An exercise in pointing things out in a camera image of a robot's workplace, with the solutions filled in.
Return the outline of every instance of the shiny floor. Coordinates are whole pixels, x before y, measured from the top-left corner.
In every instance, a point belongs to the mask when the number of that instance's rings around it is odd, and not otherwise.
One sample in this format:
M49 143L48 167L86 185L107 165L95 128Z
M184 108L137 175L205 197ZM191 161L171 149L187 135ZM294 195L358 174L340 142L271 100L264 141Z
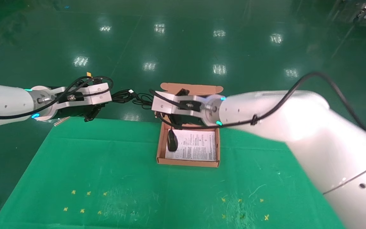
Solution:
M324 71L366 124L366 19L356 19L365 3L0 0L0 84L67 86L89 71L111 77L113 91L177 82L220 85L228 96L286 90ZM302 88L350 119L320 79ZM99 118L157 121L133 104L109 104ZM33 120L0 126L0 207L51 127Z

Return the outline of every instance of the black cable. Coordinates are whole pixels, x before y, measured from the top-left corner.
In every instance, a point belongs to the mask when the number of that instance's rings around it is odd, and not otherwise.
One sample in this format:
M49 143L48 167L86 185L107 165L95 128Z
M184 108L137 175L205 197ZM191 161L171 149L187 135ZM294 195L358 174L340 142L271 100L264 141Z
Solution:
M146 93L138 93L135 100L132 100L133 104L141 105L142 109L150 110L153 103L153 95Z
M107 91L111 90L112 86L113 86L113 81L108 78L108 77L103 77L103 76L98 76L98 77L88 77L88 76L83 76L83 77L79 77L77 78L76 80L74 80L67 88L66 90L64 90L64 92L58 96L57 98L55 98L52 102L46 104L45 106L42 106L36 110L32 110L32 111L29 111L29 112L26 112L26 113L22 113L22 114L15 114L15 115L9 115L9 116L0 116L0 119L17 119L17 118L21 118L21 117L24 117L24 116L28 116L28 115L33 115L34 113L38 113L50 106L52 106L53 104L57 103L57 101L61 100L62 98L64 97L67 97L68 95L70 95L68 93L68 91L71 89L71 87L73 87L77 82L79 82L80 80L82 79L88 79L86 82L90 82L94 79L98 79L98 78L103 78L103 79L106 79L106 80L109 80L111 82L111 85L108 87L107 90L103 90L103 91L100 91L98 93L93 93L93 94L90 94L89 96L93 96L93 95L97 95L97 94L103 94L103 93L106 93Z
M111 95L114 103L128 103L132 101L135 105L140 105L142 109L149 110L152 107L153 95L146 93L136 93L133 90L120 90Z
M133 100L134 97L129 92L129 89L120 90L111 95L112 102L114 103L128 103L129 101Z
M244 125L244 124L251 124L251 125L255 125L258 121L265 119L266 117L272 115L274 112L276 112L289 98L290 96L292 96L292 94L301 86L302 83L304 83L306 80L308 80L311 77L314 76L318 76L323 78L327 83L330 84L330 86L332 87L332 89L337 93L338 97L340 97L341 102L344 104L344 106L346 107L347 111L350 113L350 115L353 117L353 119L357 122L357 124L359 125L359 127L363 130L366 131L366 127L364 126L364 124L360 121L360 119L358 118L357 114L354 112L354 110L352 109L351 105L348 103L347 99L345 98L345 96L343 95L343 93L341 92L341 90L338 88L338 86L336 85L336 83L334 83L333 80L331 80L330 77L328 77L326 74L324 73L320 73L320 72L312 72L309 74L304 75L303 77L301 77L291 88L290 90L285 94L285 96L283 96L283 98L279 101L279 103L277 103L271 110L269 110L267 113L263 114L262 116L257 116L256 114L253 116L252 119L250 120L246 120L246 121L242 121L242 122L238 122L238 123L229 123L229 124L224 124L221 126L192 126L192 127L188 127L188 126L179 126L179 125L175 125L172 124L170 122L167 122L158 112L157 116L159 117L159 119L161 119L162 122L166 123L167 125L173 126L174 128L178 128L178 129L211 129L211 128L224 128L224 127L230 127L230 126L239 126L239 125ZM161 95L159 95L158 93L156 93L154 90L150 89L149 92L156 96L159 97L162 100L165 100L168 103L171 103L181 109L186 109L186 110L192 110L192 108L177 103L175 101L169 100Z

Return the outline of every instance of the screw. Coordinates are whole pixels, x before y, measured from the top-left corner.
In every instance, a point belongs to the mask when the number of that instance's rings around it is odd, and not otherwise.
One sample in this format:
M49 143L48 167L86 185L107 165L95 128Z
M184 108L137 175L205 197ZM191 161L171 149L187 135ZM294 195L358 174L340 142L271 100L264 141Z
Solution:
M69 101L75 101L76 100L76 97L74 96L74 94L71 94L71 95L67 96L67 100L69 100Z

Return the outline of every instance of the instruction manual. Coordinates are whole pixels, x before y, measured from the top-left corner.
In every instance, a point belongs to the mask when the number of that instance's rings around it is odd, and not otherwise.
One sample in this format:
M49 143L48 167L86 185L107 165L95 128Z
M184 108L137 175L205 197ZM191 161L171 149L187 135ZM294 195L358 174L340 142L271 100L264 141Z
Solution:
M215 132L174 129L177 150L170 152L166 147L165 158L192 161L216 161Z

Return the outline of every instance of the blue led light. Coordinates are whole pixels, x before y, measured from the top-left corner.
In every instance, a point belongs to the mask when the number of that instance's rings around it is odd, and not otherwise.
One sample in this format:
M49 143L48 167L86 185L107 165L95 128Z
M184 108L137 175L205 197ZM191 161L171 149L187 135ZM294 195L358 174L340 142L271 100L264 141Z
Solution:
M36 113L36 114L33 114L32 116L31 116L31 118L32 119L34 119L34 118L37 118L37 117L39 117L40 116L40 114L39 113Z

